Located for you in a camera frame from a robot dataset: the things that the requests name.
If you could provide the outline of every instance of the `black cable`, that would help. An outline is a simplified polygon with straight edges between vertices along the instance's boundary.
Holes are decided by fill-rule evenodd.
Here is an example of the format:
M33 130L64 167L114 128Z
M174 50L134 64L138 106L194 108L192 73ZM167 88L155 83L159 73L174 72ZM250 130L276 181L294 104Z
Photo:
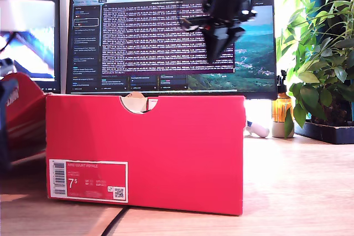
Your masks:
M103 233L101 234L101 236L108 236L108 234L110 233L111 229L114 227L114 225L116 225L125 215L125 213L127 213L127 211L130 209L130 206L124 206L122 208L122 210L118 213L118 215L116 215L116 217L110 222L110 224L107 226L107 228L103 231Z
M13 33L10 35L10 38L8 39L6 45L5 45L3 48L1 48L0 53L4 52L5 48L6 48L6 47L12 42L12 40L16 37L16 34L17 34L17 32L13 32Z

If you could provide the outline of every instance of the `red shoe box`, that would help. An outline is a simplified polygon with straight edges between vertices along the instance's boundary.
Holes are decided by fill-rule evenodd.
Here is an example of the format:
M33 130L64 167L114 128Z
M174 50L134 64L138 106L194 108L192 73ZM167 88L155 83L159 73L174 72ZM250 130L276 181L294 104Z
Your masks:
M241 215L242 96L46 97L50 198Z

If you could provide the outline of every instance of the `size number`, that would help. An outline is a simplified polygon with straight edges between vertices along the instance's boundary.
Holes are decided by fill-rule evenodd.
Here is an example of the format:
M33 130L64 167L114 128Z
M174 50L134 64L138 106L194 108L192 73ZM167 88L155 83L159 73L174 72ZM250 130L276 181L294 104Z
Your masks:
M69 182L70 182L69 188L71 188L72 187L72 183L77 183L77 179L69 178Z

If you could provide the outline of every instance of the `amber glass bottle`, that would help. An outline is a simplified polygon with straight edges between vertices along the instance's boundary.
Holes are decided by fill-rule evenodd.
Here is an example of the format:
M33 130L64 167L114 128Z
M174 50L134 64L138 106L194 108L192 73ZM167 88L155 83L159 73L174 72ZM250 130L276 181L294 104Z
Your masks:
M272 102L273 122L284 123L289 108L291 111L291 117L293 117L293 103L291 98L286 92L278 93L278 99Z
M278 99L272 102L272 119L277 123L285 122L289 108L291 117L294 117L292 99L287 95L287 87L284 84L286 76L287 73L284 70L282 70L282 77L277 76Z

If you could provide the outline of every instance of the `desk surface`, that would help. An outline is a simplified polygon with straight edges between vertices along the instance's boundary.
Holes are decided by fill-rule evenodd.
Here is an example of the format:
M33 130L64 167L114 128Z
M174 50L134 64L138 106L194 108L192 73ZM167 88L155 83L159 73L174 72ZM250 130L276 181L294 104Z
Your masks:
M121 207L49 200L45 160L2 180L1 235L101 235ZM110 235L354 235L354 145L244 139L241 217L133 207Z

